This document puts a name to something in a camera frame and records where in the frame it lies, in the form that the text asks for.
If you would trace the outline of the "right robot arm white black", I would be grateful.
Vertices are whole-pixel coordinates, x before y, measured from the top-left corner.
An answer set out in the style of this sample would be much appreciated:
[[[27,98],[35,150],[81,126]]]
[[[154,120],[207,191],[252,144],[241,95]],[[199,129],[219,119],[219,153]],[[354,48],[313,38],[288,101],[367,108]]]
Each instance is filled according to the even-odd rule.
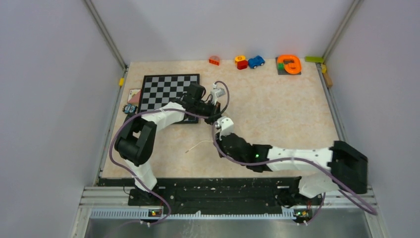
[[[321,149],[286,149],[251,144],[235,133],[215,133],[212,139],[220,157],[256,173],[300,172],[298,186],[290,191],[296,204],[324,192],[365,194],[368,189],[368,159],[345,141],[334,141],[332,146]]]

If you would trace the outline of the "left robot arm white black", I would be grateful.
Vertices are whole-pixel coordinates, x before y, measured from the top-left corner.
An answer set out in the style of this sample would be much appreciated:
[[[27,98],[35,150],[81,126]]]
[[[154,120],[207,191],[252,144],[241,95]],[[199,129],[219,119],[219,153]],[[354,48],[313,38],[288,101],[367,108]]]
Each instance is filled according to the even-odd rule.
[[[204,92],[203,86],[192,83],[181,97],[170,100],[159,109],[129,114],[116,133],[113,148],[125,160],[124,168],[136,179],[135,186],[141,190],[140,199],[147,205],[155,204],[159,197],[154,188],[157,179],[149,163],[156,133],[189,116],[212,124],[223,113],[218,100],[227,94],[227,89],[214,83],[206,100],[203,99]]]

